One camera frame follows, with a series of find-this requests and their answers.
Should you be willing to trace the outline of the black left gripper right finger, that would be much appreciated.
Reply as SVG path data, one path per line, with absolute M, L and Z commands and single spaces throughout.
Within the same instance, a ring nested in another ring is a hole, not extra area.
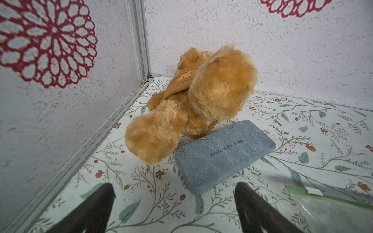
M 302 233 L 288 219 L 254 192 L 238 182 L 234 192 L 237 212 L 244 233 Z

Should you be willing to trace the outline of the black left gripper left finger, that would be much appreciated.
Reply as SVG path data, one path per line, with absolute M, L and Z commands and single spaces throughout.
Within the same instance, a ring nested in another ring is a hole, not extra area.
M 103 184 L 48 233 L 104 233 L 115 197 L 113 185 Z

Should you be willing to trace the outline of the clear zip-top bag green seal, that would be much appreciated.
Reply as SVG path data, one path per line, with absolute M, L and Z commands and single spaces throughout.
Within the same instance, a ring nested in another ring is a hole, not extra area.
M 371 233 L 373 207 L 328 195 L 310 187 L 286 186 L 299 212 L 291 217 L 305 233 Z

